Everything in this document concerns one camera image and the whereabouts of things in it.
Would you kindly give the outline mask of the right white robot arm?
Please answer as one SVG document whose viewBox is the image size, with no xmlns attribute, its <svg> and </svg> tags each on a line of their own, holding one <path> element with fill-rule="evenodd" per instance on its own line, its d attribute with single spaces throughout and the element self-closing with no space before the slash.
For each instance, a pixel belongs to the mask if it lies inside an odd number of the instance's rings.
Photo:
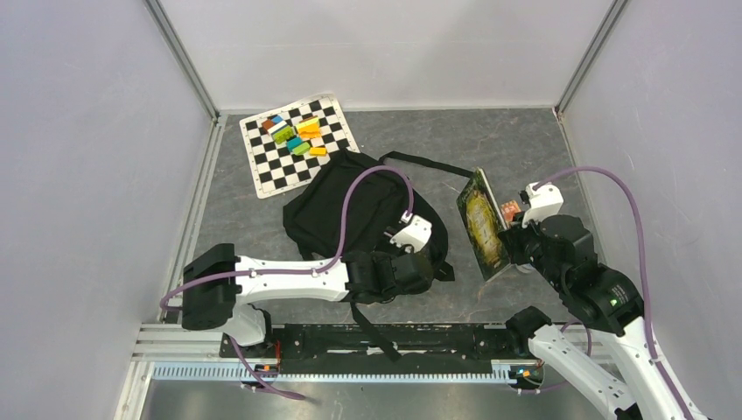
<svg viewBox="0 0 742 420">
<path fill-rule="evenodd" d="M 552 215 L 515 224 L 498 236 L 512 263 L 531 265 L 558 293 L 589 338 L 611 355 L 620 376 L 576 349 L 534 306 L 506 323 L 511 354 L 532 355 L 552 366 L 607 419 L 705 417 L 648 336 L 648 304 L 632 280 L 599 262 L 592 233 L 579 218 Z"/>
</svg>

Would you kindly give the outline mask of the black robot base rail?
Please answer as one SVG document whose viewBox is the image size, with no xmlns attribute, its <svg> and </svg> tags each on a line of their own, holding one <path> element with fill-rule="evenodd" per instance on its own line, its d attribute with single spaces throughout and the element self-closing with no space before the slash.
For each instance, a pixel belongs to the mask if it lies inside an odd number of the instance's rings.
<svg viewBox="0 0 742 420">
<path fill-rule="evenodd" d="M 249 359 L 275 359 L 281 373 L 325 375 L 485 374 L 492 361 L 535 363 L 503 324 L 380 324 L 399 353 L 391 360 L 357 325 L 286 324 L 265 343 L 246 346 Z"/>
</svg>

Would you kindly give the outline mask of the dark green forest book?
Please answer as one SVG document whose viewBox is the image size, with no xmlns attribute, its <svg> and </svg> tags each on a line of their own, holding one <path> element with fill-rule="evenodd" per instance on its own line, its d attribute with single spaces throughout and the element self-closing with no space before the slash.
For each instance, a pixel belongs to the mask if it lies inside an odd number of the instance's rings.
<svg viewBox="0 0 742 420">
<path fill-rule="evenodd" d="M 502 216 L 484 170 L 477 167 L 456 198 L 456 205 L 483 279 L 490 281 L 510 266 L 498 234 L 508 224 Z"/>
</svg>

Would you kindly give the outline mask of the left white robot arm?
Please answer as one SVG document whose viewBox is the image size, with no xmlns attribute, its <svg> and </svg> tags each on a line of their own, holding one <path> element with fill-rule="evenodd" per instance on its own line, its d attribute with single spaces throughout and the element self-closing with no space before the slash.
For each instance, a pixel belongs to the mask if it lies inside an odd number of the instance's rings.
<svg viewBox="0 0 742 420">
<path fill-rule="evenodd" d="M 237 255 L 234 244 L 222 243 L 185 266 L 181 325 L 225 333 L 260 357 L 273 349 L 275 334 L 258 302 L 306 298 L 371 305 L 426 292 L 433 278 L 420 253 L 353 251 L 337 262 L 285 262 Z"/>
</svg>

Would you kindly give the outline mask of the black student backpack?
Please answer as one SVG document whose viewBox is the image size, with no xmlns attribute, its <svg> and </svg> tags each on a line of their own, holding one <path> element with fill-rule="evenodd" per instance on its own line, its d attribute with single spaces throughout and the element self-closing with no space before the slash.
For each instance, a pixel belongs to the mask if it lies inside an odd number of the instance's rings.
<svg viewBox="0 0 742 420">
<path fill-rule="evenodd" d="M 406 179 L 393 170 L 382 170 L 384 158 L 339 150 L 307 188 L 283 207 L 283 227 L 297 244 L 300 255 L 341 258 L 353 251 L 406 253 L 389 243 L 399 229 L 404 212 L 419 215 L 432 223 L 432 235 L 421 254 L 434 269 L 433 282 L 452 282 L 453 267 L 446 261 L 449 236 L 433 207 L 409 188 Z M 350 304 L 353 319 L 361 330 L 392 360 L 399 353 L 388 339 Z"/>
</svg>

